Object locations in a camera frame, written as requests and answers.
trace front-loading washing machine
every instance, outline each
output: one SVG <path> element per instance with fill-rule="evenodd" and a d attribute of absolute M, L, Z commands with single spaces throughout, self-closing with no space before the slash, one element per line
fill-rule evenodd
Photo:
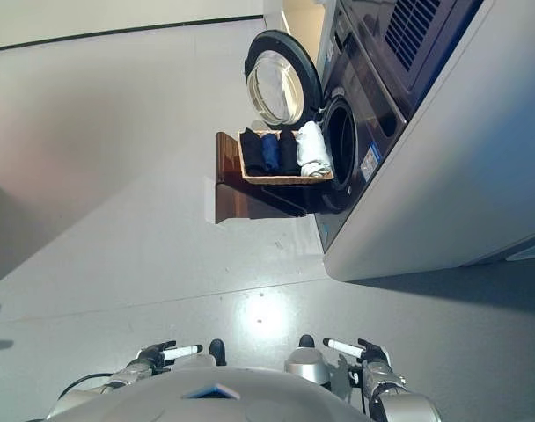
<path fill-rule="evenodd" d="M 324 251 L 347 220 L 407 124 L 340 4 L 321 82 L 309 55 L 287 33 L 265 31 L 245 61 L 248 92 L 273 129 L 298 130 L 317 121 L 331 158 L 333 180 L 311 188 Z"/>

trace open washer door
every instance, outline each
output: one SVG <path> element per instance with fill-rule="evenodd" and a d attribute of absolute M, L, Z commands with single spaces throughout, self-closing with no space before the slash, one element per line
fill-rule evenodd
<path fill-rule="evenodd" d="M 287 33 L 264 31 L 252 41 L 244 62 L 248 94 L 273 129 L 298 130 L 323 106 L 317 70 L 303 46 Z"/>

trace cable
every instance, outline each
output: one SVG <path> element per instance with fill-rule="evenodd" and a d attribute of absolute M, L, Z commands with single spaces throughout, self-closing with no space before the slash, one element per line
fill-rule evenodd
<path fill-rule="evenodd" d="M 363 409 L 363 414 L 366 415 L 367 413 L 365 413 L 365 398 L 363 397 L 363 386 L 362 386 L 362 409 Z"/>
<path fill-rule="evenodd" d="M 60 393 L 60 396 L 58 397 L 58 399 L 60 400 L 61 398 L 64 397 L 64 395 L 66 395 L 66 393 L 68 393 L 71 389 L 73 389 L 74 387 L 76 387 L 80 382 L 84 382 L 86 380 L 91 380 L 91 378 L 103 378 L 103 377 L 109 377 L 113 374 L 109 373 L 109 372 L 100 372 L 100 373 L 97 373 L 97 374 L 91 374 L 91 375 L 86 375 L 86 376 L 83 376 L 82 378 L 80 378 L 79 380 L 75 380 L 71 385 L 69 385 L 68 387 L 66 387 L 64 389 L 64 391 L 62 393 Z"/>

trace folded navy blue cloth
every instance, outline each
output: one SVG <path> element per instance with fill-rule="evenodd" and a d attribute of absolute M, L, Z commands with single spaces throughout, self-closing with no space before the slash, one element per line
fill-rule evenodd
<path fill-rule="evenodd" d="M 261 137 L 261 152 L 266 162 L 266 169 L 271 174 L 279 171 L 278 143 L 277 136 L 274 134 L 265 134 Z"/>

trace folded black cloth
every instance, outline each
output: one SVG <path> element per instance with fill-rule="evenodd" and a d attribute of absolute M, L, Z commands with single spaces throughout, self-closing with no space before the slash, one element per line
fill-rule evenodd
<path fill-rule="evenodd" d="M 300 176 L 301 167 L 297 163 L 297 141 L 289 129 L 279 134 L 279 174 Z"/>
<path fill-rule="evenodd" d="M 240 146 L 248 176 L 267 176 L 268 168 L 262 153 L 260 136 L 247 127 L 246 131 L 240 134 Z"/>

